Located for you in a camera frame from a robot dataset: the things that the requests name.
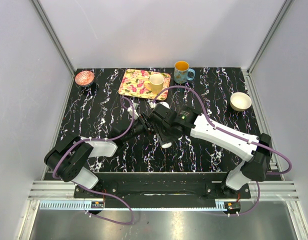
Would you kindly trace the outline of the white remote control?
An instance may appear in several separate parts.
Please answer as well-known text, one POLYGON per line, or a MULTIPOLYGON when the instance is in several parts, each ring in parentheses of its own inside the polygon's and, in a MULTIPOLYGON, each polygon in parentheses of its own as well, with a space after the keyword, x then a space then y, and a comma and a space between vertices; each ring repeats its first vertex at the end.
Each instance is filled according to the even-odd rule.
POLYGON ((171 142, 167 142, 166 140, 163 140, 162 137, 158 133, 156 134, 156 136, 157 136, 157 139, 158 139, 158 142, 159 142, 161 148, 167 149, 167 148, 170 148, 172 146, 171 142))

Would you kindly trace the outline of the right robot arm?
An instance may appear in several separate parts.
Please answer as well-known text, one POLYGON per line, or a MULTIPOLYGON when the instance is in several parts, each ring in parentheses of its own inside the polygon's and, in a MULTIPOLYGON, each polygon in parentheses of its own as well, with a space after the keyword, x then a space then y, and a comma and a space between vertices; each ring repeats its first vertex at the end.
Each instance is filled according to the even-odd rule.
POLYGON ((162 148, 169 148, 173 141, 188 136, 215 144, 242 160, 229 171, 221 186, 225 197, 233 198, 250 181, 263 182, 266 179, 272 158, 268 150, 272 145, 269 135, 263 133, 257 136, 234 130, 207 120, 201 111, 187 106, 179 112, 170 109, 166 102, 152 104, 151 108, 149 119, 162 148))

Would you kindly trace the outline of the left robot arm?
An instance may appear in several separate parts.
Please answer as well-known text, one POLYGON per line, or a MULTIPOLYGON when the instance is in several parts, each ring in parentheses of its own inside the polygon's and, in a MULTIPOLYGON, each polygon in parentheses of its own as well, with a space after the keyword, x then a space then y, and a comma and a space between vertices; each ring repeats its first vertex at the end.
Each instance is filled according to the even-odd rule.
POLYGON ((57 143, 44 157, 44 163, 64 182, 73 182, 85 187, 92 198, 102 193, 99 178, 85 164, 89 158, 112 157, 130 139, 139 135, 151 135, 155 132, 154 123, 142 113, 133 121, 123 120, 113 127, 109 139, 89 140, 70 133, 57 143))

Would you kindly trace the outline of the floral serving tray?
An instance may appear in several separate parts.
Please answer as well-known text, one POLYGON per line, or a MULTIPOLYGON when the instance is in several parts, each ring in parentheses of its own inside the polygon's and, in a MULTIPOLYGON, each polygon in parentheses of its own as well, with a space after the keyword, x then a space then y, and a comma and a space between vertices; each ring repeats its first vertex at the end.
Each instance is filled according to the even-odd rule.
POLYGON ((163 77, 163 88, 168 88, 171 75, 163 72, 154 72, 128 68, 122 78, 118 93, 122 96, 153 100, 156 94, 152 93, 150 77, 159 74, 163 77))

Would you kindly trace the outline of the yellow mug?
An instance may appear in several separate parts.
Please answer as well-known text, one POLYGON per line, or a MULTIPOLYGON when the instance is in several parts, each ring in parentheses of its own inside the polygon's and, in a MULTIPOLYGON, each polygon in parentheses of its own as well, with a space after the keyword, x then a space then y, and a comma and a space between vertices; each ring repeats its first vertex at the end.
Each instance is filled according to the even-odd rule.
POLYGON ((158 94, 163 89, 164 77, 159 73, 153 74, 143 83, 143 86, 153 94, 158 94))

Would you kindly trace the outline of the blue patterned mug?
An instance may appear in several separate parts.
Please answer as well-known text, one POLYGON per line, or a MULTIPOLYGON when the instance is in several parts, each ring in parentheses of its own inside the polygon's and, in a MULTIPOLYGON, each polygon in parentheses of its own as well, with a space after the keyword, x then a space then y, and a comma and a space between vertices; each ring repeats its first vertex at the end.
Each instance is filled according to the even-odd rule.
POLYGON ((174 65, 173 78, 177 84, 185 84, 187 81, 194 80, 196 72, 190 68, 186 61, 178 61, 174 65))

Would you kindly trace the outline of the pink patterned bowl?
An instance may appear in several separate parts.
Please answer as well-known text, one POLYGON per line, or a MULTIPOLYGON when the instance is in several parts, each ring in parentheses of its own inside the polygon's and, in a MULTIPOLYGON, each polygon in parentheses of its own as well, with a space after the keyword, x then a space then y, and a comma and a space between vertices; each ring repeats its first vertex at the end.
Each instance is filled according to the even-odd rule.
POLYGON ((94 81, 94 78, 95 74, 92 71, 84 70, 75 76, 74 81, 79 86, 88 86, 94 81))

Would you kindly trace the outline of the cream bowl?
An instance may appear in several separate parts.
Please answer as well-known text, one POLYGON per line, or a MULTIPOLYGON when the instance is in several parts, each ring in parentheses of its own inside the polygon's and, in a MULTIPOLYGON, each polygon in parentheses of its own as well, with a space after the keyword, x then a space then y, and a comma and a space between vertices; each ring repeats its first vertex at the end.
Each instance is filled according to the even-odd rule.
POLYGON ((243 112, 252 106, 252 100, 246 93, 235 92, 230 97, 230 106, 237 112, 243 112))

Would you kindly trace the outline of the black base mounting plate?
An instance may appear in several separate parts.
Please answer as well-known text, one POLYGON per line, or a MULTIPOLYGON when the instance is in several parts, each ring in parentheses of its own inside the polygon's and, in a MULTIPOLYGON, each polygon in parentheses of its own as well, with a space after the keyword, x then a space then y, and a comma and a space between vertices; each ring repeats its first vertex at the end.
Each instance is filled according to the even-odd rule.
POLYGON ((123 199, 133 209, 213 208, 216 200, 251 199, 244 184, 238 192, 223 190, 226 173, 97 173, 95 191, 123 199))

